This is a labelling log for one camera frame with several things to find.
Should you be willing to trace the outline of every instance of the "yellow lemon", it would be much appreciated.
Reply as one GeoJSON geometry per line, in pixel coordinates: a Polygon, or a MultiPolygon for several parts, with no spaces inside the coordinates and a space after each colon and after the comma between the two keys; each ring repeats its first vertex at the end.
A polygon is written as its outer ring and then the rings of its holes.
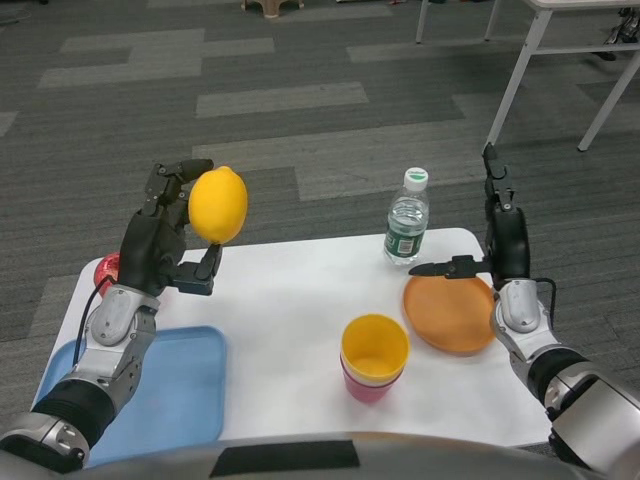
{"type": "Polygon", "coordinates": [[[203,174],[191,189],[189,220],[209,243],[227,243],[242,229],[249,199],[242,178],[229,167],[203,174]]]}

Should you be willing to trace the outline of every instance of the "plastic bottle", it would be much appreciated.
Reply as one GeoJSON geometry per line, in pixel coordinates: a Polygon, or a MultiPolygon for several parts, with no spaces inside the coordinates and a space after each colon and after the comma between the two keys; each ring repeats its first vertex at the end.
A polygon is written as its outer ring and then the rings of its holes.
{"type": "Polygon", "coordinates": [[[395,265],[410,265],[418,258],[429,223],[428,181],[426,170],[410,168],[404,174],[403,188],[391,202],[384,252],[395,265]]]}

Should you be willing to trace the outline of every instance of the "cup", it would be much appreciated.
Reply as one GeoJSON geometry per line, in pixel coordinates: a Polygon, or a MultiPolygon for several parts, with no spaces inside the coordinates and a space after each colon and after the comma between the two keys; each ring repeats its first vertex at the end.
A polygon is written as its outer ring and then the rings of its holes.
{"type": "Polygon", "coordinates": [[[402,374],[409,358],[409,336],[384,315],[353,320],[342,334],[340,363],[347,390],[358,400],[379,400],[402,374]]]}
{"type": "Polygon", "coordinates": [[[353,398],[361,401],[362,403],[375,403],[380,400],[399,378],[399,376],[396,377],[386,385],[363,385],[349,375],[342,359],[340,359],[340,363],[342,364],[342,374],[344,375],[344,383],[347,386],[347,391],[353,396],[353,398]]]}

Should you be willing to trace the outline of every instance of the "white table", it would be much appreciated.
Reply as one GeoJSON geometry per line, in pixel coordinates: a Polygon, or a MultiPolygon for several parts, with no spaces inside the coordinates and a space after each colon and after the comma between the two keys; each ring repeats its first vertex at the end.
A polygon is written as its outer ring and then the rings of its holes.
{"type": "MultiPolygon", "coordinates": [[[[512,373],[498,341],[461,358],[431,348],[408,327],[410,359],[388,395],[373,406],[349,395],[339,362],[348,322],[378,312],[407,325],[401,305],[407,269],[387,263],[383,239],[230,247],[211,297],[174,289],[162,294],[159,329],[213,325],[227,339],[220,438],[380,431],[503,446],[545,441],[550,424],[543,408],[512,373]]],[[[462,229],[428,231],[422,252],[426,261],[482,256],[475,237],[462,229]]],[[[189,251],[185,259],[203,253],[189,251]]],[[[77,334],[97,262],[80,275],[53,353],[77,334]]]]}
{"type": "MultiPolygon", "coordinates": [[[[582,141],[578,145],[578,150],[581,152],[587,151],[591,142],[600,131],[602,125],[609,117],[609,114],[615,107],[616,103],[624,93],[625,89],[629,85],[629,82],[640,68],[640,43],[628,44],[628,45],[588,45],[588,46],[574,46],[574,47],[553,47],[553,48],[539,48],[540,41],[544,36],[544,33],[549,25],[551,16],[555,10],[586,10],[586,9],[606,9],[606,8],[622,8],[622,7],[638,7],[640,6],[640,0],[523,0],[535,11],[536,15],[531,23],[529,34],[524,42],[522,50],[520,51],[520,57],[516,62],[509,80],[507,90],[502,97],[502,102],[498,108],[498,113],[491,126],[491,131],[487,137],[486,144],[495,145],[500,136],[500,131],[507,118],[513,99],[516,96],[524,72],[527,69],[529,60],[533,55],[554,55],[561,53],[590,53],[590,52],[619,52],[623,50],[635,50],[636,53],[629,62],[627,68],[620,76],[618,83],[613,87],[613,90],[609,94],[609,97],[604,102],[600,111],[596,115],[595,119],[591,123],[591,126],[587,130],[587,133],[582,138],[582,141]]],[[[485,33],[485,40],[490,40],[495,29],[498,14],[502,0],[494,0],[493,9],[491,11],[491,17],[489,18],[489,24],[485,33]]],[[[416,43],[422,42],[424,33],[424,26],[427,18],[427,10],[429,8],[429,0],[422,0],[422,7],[420,9],[420,16],[418,19],[418,31],[416,32],[416,43]]]]}

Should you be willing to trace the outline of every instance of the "bottle cap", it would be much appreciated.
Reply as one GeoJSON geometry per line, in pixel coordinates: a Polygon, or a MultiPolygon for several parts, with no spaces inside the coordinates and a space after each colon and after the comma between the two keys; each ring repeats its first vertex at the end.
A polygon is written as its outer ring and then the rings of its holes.
{"type": "Polygon", "coordinates": [[[429,174],[424,168],[410,168],[404,174],[404,187],[411,192],[421,192],[427,188],[429,174]]]}

